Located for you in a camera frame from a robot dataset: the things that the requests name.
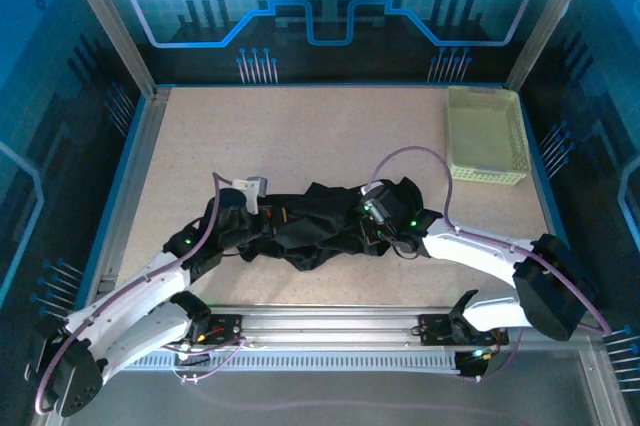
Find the glass panel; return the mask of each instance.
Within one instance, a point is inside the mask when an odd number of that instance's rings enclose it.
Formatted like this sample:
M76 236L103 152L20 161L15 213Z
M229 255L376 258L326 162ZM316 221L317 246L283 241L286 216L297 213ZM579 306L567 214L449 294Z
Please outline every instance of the glass panel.
M84 0L0 9L0 410L17 425L33 325L73 305L139 92Z
M614 330L640 328L639 77L640 0L574 0L523 91L569 242ZM639 421L640 396L625 397Z
M158 82L253 84L502 82L546 0L115 1Z

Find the robotic arm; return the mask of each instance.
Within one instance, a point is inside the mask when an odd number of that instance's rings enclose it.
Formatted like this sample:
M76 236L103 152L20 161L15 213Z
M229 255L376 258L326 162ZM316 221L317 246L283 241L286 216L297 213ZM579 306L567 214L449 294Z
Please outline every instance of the robotic arm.
M193 222L174 234L125 284L65 320L40 323L25 372L28 381L39 385L39 407L46 404L45 412L55 409L70 416L118 371L149 352L176 341L206 345L229 339L202 340L211 332L210 310L186 290L220 264L225 250L273 239L275 220L258 200L265 190L263 178L234 181L218 194L217 217L212 218L214 198L199 227ZM481 298L470 291L461 298L448 324L457 344L473 344L482 332L515 326L532 326L556 340L570 338L585 307L528 254L552 262L589 300L597 289L557 238L543 235L530 241L462 229L442 214L423 209L419 191L404 192L388 181L361 188L349 215L357 217L367 244L455 261L496 276L509 289L499 297ZM297 211L285 216L302 217ZM212 219L215 227L206 235Z

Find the black cloth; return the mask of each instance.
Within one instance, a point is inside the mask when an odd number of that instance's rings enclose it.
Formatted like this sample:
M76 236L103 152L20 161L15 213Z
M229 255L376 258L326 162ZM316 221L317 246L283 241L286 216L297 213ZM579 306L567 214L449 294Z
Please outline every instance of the black cloth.
M422 196L413 182L384 181L412 209L422 208ZM360 188L327 187L313 183L304 194L273 194L259 199L260 226L249 229L252 239L238 246L245 261L258 255L282 258L299 271L310 271L338 254L382 256L390 244L367 244L360 220Z

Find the mesh basket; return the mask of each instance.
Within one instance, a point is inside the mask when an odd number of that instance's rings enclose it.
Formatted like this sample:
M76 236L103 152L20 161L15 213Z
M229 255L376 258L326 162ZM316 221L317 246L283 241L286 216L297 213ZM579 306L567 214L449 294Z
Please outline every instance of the mesh basket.
M520 98L513 91L451 86L447 163L454 179L513 185L531 171Z

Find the beige tabletop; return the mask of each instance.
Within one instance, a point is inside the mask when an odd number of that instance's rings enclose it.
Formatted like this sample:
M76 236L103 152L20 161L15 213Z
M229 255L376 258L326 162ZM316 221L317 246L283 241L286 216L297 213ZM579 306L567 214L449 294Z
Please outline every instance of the beige tabletop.
M119 280L140 270L213 196L212 171L265 176L269 193L303 193L313 181L365 183L394 149L445 153L446 89L427 87L175 88L155 146ZM382 177L421 188L442 210L446 176L422 153L393 160ZM531 177L516 186L456 181L451 215L469 227L537 238L546 231ZM340 255L310 272L284 260L226 258L192 290L217 304L451 306L499 280L448 261Z

